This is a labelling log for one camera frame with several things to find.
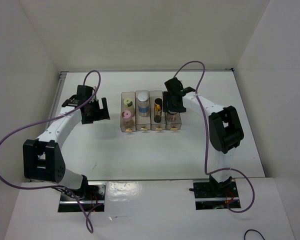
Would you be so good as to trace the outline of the black gold pepper grinder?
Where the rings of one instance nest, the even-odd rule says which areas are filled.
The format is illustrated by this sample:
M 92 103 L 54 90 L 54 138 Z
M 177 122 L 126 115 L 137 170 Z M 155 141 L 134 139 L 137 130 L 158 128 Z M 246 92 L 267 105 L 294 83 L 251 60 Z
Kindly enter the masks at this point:
M 163 100 L 161 98 L 156 98 L 154 100 L 154 122 L 160 123 L 162 120 L 162 107 L 163 107 Z

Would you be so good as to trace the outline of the red label spice jar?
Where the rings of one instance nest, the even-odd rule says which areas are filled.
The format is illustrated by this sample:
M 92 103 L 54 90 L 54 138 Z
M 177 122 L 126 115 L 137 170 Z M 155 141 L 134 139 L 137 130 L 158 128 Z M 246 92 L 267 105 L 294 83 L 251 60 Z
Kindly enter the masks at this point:
M 167 119 L 167 121 L 168 122 L 175 122 L 175 121 L 177 121 L 178 114 L 179 114 L 178 112 L 170 112 L 170 111 L 168 111 L 166 113 L 166 119 Z

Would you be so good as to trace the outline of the white blue cylindrical shaker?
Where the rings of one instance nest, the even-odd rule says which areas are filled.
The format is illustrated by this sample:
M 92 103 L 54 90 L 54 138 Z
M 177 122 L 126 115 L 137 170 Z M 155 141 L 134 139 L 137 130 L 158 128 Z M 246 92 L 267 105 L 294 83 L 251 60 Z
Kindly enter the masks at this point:
M 142 91 L 137 95 L 137 110 L 141 117 L 147 117 L 149 115 L 149 93 Z

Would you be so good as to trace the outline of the pink cap spice bottle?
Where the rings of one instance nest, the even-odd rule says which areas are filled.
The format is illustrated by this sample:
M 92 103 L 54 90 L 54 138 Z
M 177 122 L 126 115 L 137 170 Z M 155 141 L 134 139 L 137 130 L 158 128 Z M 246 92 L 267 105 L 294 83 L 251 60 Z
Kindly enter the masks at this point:
M 134 121 L 130 111 L 128 110 L 123 111 L 121 117 L 122 117 L 123 126 L 131 129 L 134 125 Z

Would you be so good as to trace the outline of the yellow cap spice bottle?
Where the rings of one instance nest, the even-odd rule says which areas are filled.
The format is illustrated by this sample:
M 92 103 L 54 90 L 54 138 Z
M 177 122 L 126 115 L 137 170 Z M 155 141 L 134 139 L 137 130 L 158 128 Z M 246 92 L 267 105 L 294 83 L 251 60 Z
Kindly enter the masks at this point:
M 127 97 L 123 99 L 123 111 L 130 111 L 131 116 L 135 116 L 135 107 L 132 98 Z

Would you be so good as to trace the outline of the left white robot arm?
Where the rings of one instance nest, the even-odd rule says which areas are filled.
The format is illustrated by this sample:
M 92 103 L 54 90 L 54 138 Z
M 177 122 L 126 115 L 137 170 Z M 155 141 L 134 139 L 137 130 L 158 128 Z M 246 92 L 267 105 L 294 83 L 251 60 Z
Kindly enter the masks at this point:
M 92 194 L 88 178 L 66 168 L 62 147 L 77 124 L 110 119 L 107 99 L 97 99 L 94 93 L 95 88 L 78 85 L 76 94 L 62 104 L 58 119 L 36 139 L 24 142 L 23 172 L 27 179 L 64 186 L 78 200 Z

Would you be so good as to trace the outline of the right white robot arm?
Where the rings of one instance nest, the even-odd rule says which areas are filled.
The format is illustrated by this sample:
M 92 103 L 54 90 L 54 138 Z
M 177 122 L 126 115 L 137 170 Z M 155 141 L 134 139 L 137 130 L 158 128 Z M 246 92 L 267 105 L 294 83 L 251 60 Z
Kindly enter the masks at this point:
M 209 176 L 209 191 L 215 196 L 221 196 L 232 180 L 231 168 L 234 162 L 235 149 L 244 138 L 243 128 L 238 112 L 233 106 L 221 106 L 196 94 L 192 87 L 184 88 L 176 77 L 164 83 L 163 111 L 167 115 L 185 113 L 187 109 L 197 114 L 204 113 L 207 122 L 204 123 L 207 134 L 206 144 L 212 146 L 216 168 L 208 173 L 208 157 L 204 160 L 204 171 Z

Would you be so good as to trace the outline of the clear organizer bin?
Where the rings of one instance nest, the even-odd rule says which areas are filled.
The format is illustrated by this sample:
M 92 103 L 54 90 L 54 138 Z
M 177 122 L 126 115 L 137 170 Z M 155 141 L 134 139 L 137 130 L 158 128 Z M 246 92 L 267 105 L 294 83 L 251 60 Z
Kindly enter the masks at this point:
M 142 117 L 138 114 L 137 96 L 140 92 L 148 92 L 147 90 L 139 90 L 135 92 L 135 120 L 137 131 L 148 131 L 151 128 L 151 114 L 150 114 L 150 95 L 149 95 L 149 114 L 146 117 Z
M 136 131 L 135 92 L 122 92 L 120 100 L 120 128 L 124 133 Z
M 151 130 L 152 131 L 163 131 L 166 129 L 166 120 L 165 120 L 165 114 L 163 113 L 163 108 L 162 108 L 161 122 L 156 123 L 154 121 L 154 101 L 156 98 L 162 99 L 162 106 L 163 106 L 163 92 L 158 91 L 158 90 L 149 92 Z
M 179 112 L 178 112 L 177 121 L 175 121 L 175 122 L 169 122 L 169 121 L 167 121 L 167 112 L 164 112 L 164 117 L 165 117 L 165 122 L 166 122 L 165 129 L 167 131 L 178 131 L 178 130 L 181 129 L 182 120 L 181 120 L 181 115 L 180 115 Z

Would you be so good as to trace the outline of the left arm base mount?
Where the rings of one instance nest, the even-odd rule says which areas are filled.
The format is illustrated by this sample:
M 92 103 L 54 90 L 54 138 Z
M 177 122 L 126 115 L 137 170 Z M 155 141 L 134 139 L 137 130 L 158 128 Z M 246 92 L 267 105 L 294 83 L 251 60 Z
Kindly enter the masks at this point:
M 90 210 L 93 212 L 103 212 L 105 210 L 105 197 L 107 190 L 107 183 L 105 181 L 89 181 L 90 193 L 86 196 L 78 197 L 84 211 L 88 213 Z M 76 199 L 69 192 L 62 192 L 60 194 L 59 213 L 78 213 L 81 208 Z

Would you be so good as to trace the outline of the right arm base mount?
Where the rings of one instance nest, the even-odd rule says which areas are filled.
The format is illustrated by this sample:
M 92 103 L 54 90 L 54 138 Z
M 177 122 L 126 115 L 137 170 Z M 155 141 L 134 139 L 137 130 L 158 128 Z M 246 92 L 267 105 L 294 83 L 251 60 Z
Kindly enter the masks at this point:
M 240 209 L 241 203 L 234 180 L 221 192 L 213 192 L 208 181 L 195 181 L 189 191 L 194 194 L 196 210 Z

